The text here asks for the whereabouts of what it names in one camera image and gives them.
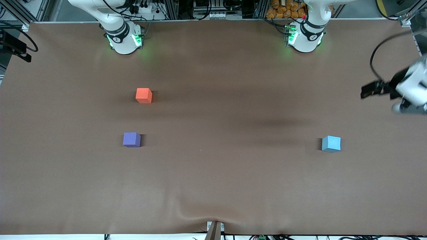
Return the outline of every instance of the table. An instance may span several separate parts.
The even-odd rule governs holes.
[[[360,99],[387,20],[303,54],[263,21],[153,23],[121,56],[97,24],[32,24],[0,90],[1,234],[427,234],[427,120]],[[383,45],[385,79],[419,57]],[[153,103],[134,99],[154,91]],[[124,132],[143,147],[122,146]],[[326,135],[342,151],[319,151]]]

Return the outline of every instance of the purple cube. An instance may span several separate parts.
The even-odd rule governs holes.
[[[125,132],[123,136],[123,145],[126,147],[140,147],[141,135],[136,132]]]

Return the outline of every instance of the yellow stripe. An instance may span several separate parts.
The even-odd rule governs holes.
[[[386,8],[384,7],[383,0],[376,0],[376,1],[377,1],[377,3],[378,3],[378,8],[380,9],[380,11],[381,11],[385,16],[388,16],[388,15],[387,15],[387,12],[386,12]]]

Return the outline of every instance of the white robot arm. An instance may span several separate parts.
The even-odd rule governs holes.
[[[360,97],[390,94],[390,99],[402,98],[393,105],[396,113],[427,114],[427,57],[396,73],[390,82],[375,81],[362,87]]]
[[[313,51],[320,44],[324,29],[332,16],[329,5],[353,1],[355,0],[304,0],[308,6],[307,17],[300,22],[291,23],[295,30],[288,38],[288,44],[303,53]]]
[[[109,8],[120,7],[125,0],[68,0],[96,18],[107,32],[110,45],[120,54],[130,54],[142,47],[143,34],[141,26],[125,21],[123,16],[112,12]]]

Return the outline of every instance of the cube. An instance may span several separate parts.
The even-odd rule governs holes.
[[[322,139],[322,151],[339,152],[341,151],[341,138],[326,136]]]
[[[153,98],[153,93],[149,88],[137,88],[135,99],[139,103],[151,103]]]
[[[140,147],[141,135],[136,132],[125,132],[123,136],[123,145],[126,147]]]

